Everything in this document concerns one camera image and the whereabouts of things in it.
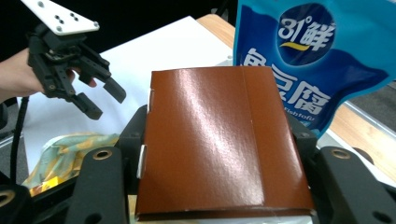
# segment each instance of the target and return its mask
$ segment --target wooden table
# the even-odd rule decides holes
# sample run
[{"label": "wooden table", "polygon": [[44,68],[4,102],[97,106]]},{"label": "wooden table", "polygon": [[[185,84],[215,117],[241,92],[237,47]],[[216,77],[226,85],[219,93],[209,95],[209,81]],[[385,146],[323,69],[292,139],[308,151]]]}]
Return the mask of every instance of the wooden table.
[{"label": "wooden table", "polygon": [[[206,15],[198,22],[233,48],[235,28],[230,23],[215,14]],[[392,136],[378,130],[345,105],[338,108],[330,129],[350,146],[367,152],[375,166],[396,181],[396,140]]]}]

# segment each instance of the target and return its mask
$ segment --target brown box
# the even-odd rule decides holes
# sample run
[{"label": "brown box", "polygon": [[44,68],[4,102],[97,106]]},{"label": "brown box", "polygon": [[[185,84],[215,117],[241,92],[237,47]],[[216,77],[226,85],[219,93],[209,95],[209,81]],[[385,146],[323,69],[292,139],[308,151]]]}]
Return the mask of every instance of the brown box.
[{"label": "brown box", "polygon": [[272,70],[155,71],[138,220],[309,216],[314,208]]}]

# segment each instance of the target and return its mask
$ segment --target bolt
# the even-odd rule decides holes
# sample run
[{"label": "bolt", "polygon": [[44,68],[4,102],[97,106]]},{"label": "bolt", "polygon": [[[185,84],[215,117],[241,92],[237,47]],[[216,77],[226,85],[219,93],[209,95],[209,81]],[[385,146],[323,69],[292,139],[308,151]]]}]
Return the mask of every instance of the bolt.
[{"label": "bolt", "polygon": [[309,133],[300,133],[301,137],[309,137]]}]

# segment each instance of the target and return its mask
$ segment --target logo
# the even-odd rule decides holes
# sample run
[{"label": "logo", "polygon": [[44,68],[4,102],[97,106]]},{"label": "logo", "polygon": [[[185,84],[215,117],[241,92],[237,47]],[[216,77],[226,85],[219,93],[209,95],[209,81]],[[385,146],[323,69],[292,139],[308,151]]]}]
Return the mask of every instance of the logo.
[{"label": "logo", "polygon": [[277,46],[285,63],[304,65],[317,61],[331,48],[335,22],[322,5],[306,4],[287,10],[279,19]]}]

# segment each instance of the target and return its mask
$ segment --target blue plastic bag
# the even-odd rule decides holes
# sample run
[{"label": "blue plastic bag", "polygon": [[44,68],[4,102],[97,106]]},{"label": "blue plastic bag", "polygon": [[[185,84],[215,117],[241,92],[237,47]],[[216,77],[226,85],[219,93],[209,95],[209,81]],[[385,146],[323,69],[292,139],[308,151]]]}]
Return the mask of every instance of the blue plastic bag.
[{"label": "blue plastic bag", "polygon": [[233,65],[271,66],[285,106],[321,137],[336,108],[396,78],[391,0],[239,0]]}]

